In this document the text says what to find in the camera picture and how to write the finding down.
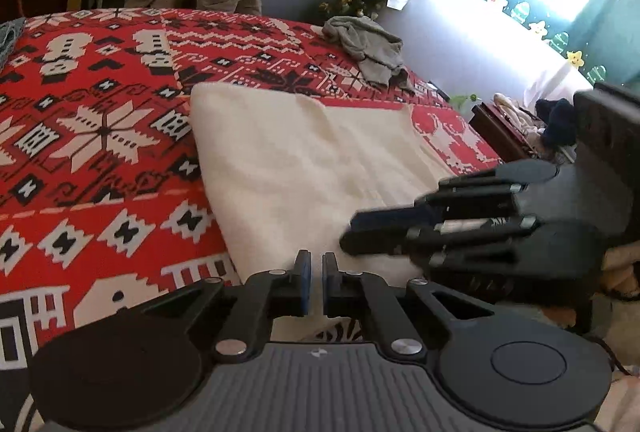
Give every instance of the gray cloth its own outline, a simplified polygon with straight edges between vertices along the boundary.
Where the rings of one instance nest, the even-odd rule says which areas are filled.
[[[24,28],[24,17],[0,24],[0,73],[4,64],[14,52],[15,43]]]
[[[362,76],[373,86],[414,90],[400,54],[402,39],[369,17],[330,18],[324,23],[322,34],[329,42],[339,42],[356,59]]]

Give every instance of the red bedspread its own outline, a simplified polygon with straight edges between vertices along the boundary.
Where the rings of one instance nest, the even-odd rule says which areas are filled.
[[[188,120],[206,80],[416,104],[454,172],[497,163],[427,84],[370,88],[305,24],[153,9],[30,19],[0,75],[0,428],[33,420],[26,365],[46,340],[201,277],[238,281]]]

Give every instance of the black cable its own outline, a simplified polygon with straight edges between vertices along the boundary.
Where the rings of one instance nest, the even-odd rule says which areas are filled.
[[[609,345],[602,338],[600,338],[599,336],[593,336],[593,335],[583,335],[582,338],[585,338],[588,341],[593,342],[594,344],[598,344],[601,348],[603,348],[609,355],[609,358],[611,359],[612,363],[616,366],[616,368],[622,374],[624,374],[625,376],[633,376],[628,370],[626,370],[624,365],[620,363],[620,360],[617,358],[615,353],[611,350]]]

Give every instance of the ribbed gray surface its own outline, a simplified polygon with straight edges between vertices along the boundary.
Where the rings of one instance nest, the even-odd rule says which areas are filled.
[[[68,429],[47,423],[43,432]],[[453,408],[419,367],[372,344],[268,344],[217,367],[179,412],[142,432],[489,432]],[[593,432],[590,426],[579,432]]]

